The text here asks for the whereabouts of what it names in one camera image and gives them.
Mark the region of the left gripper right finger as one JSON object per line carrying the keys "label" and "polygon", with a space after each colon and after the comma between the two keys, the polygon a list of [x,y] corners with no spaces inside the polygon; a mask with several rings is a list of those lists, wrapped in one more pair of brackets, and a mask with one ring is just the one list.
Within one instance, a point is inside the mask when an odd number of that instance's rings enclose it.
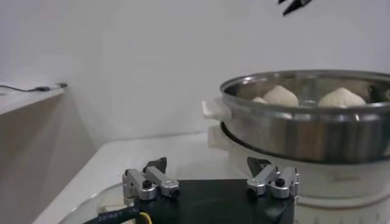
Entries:
{"label": "left gripper right finger", "polygon": [[252,174],[246,182],[247,194],[253,199],[265,194],[277,199],[299,196],[300,174],[295,167],[279,169],[266,159],[253,157],[247,157],[247,165]]}

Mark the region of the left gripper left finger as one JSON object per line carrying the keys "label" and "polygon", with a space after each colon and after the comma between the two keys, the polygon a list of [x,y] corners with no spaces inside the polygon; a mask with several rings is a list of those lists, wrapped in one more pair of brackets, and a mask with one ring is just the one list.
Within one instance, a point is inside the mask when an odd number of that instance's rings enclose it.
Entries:
{"label": "left gripper left finger", "polygon": [[180,196],[179,181],[166,176],[167,157],[147,162],[141,171],[126,169],[122,175],[123,197],[151,201],[157,195],[167,198]]}

